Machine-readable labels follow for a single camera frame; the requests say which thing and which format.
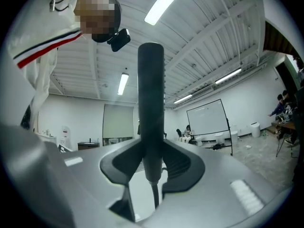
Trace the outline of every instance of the trash can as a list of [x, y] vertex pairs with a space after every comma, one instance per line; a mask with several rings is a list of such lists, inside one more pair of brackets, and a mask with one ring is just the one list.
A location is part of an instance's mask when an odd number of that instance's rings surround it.
[[238, 132], [237, 131], [231, 131], [231, 142], [232, 143], [237, 143], [238, 142]]
[[203, 136], [198, 136], [195, 138], [195, 140], [196, 140], [197, 146], [201, 147], [203, 145], [203, 142], [202, 142]]
[[216, 133], [214, 135], [217, 143], [225, 143], [225, 138], [224, 138], [224, 134], [223, 133]]
[[252, 137], [258, 138], [259, 136], [261, 136], [261, 129], [259, 123], [252, 123], [250, 126]]

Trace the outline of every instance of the red stripe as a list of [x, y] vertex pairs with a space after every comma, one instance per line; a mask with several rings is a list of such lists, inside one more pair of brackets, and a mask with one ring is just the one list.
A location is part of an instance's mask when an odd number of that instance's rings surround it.
[[69, 43], [73, 40], [76, 40], [77, 38], [79, 38], [80, 36], [82, 35], [82, 33], [80, 33], [79, 35], [77, 35], [76, 37], [74, 38], [70, 38], [70, 39], [66, 39], [66, 40], [62, 40], [58, 43], [55, 43], [55, 44], [52, 44], [44, 49], [42, 49], [41, 51], [38, 51], [38, 52], [35, 52], [33, 55], [30, 55], [29, 57], [23, 59], [22, 61], [18, 62], [17, 65], [18, 67], [21, 69], [23, 68], [24, 66], [26, 66], [27, 64], [29, 64], [30, 62], [34, 61], [35, 59], [37, 59], [38, 57], [41, 57], [43, 56], [44, 54], [46, 54], [47, 52], [59, 47], [59, 46], [62, 46], [63, 44], [66, 44], [66, 43]]

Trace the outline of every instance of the white jacket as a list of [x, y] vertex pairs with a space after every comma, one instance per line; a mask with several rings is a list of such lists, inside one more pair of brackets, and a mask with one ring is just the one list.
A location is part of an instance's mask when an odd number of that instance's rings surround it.
[[36, 89], [30, 104], [30, 126], [48, 97], [49, 77], [57, 64], [57, 48], [82, 35], [79, 22], [75, 21], [77, 0], [29, 0], [12, 25], [6, 46], [13, 61], [24, 77]]

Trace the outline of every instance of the white ceiling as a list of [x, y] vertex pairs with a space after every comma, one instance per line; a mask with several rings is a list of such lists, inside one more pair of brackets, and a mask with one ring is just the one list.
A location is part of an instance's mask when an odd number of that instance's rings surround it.
[[[137, 103], [137, 49], [145, 42], [165, 49], [167, 106], [240, 65], [249, 72], [272, 55], [262, 51], [262, 0], [175, 0], [155, 26], [144, 18], [156, 0], [119, 1], [121, 29], [129, 29], [131, 42], [118, 52], [84, 37], [60, 47], [50, 93]], [[130, 77], [119, 96], [123, 72]]]

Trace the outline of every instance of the whiteboard stand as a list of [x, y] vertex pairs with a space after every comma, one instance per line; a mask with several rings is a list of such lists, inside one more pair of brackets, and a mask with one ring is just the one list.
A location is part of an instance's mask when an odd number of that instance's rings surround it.
[[225, 145], [225, 147], [231, 147], [230, 155], [233, 156], [231, 130], [221, 99], [187, 110], [187, 116], [189, 125], [195, 129], [196, 135], [194, 136], [229, 131], [231, 145]]

